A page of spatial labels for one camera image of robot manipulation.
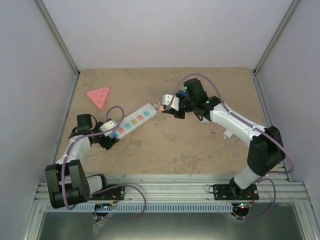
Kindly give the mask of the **blue cube socket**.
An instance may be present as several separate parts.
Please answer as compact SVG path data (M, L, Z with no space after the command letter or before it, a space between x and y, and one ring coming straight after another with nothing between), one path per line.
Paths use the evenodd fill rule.
M186 91L179 90L177 93L178 93L179 95L181 95L181 96L184 96L185 98L187 98L187 97L188 97L188 94L187 94L187 92L186 92Z

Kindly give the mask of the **white power strip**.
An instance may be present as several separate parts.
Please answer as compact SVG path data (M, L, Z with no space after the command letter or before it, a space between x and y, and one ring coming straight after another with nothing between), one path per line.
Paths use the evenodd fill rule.
M110 132L108 136L121 140L128 134L135 131L137 128L141 127L147 121L151 120L157 115L157 113L158 111L154 108L154 106L150 103L147 103L130 115L126 116L119 128Z

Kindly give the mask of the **pink power strip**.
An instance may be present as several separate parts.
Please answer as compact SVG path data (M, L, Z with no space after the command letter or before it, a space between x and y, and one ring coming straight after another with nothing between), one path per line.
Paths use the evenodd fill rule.
M102 110L107 101L109 92L110 92L110 88L106 86L106 87L90 90L86 93L86 96L99 110Z

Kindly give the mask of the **small white round charger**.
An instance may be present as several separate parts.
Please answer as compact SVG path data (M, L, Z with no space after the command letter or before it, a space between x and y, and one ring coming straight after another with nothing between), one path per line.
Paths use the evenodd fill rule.
M223 139L226 140L226 139L230 139L233 136L233 133L228 129L226 129L222 135L223 135Z

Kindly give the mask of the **white usb charger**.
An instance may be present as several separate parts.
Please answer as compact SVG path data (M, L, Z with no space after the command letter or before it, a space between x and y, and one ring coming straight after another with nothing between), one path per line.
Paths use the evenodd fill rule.
M203 118L201 121L200 121L202 124L210 124L211 121L210 120L207 120L206 118Z

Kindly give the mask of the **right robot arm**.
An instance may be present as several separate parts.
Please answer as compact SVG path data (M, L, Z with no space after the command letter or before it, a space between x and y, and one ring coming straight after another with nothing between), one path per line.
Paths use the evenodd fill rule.
M183 84L186 94L178 92L162 97L164 112L177 119L194 113L200 121L209 121L224 127L248 146L246 167L228 184L213 185L215 200L257 200L255 183L285 159L280 131L264 127L242 117L217 96L208 96L201 81L189 79Z

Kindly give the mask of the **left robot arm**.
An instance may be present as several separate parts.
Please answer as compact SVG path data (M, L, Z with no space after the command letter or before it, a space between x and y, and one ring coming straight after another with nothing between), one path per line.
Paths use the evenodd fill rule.
M92 122L96 118L88 113L76 116L77 126L68 137L69 143L62 157L45 168L45 177L51 206L54 209L86 203L93 194L97 199L108 197L110 188L103 174L86 176L81 161L93 144L109 150L119 141L105 133L116 126L108 119L106 123Z

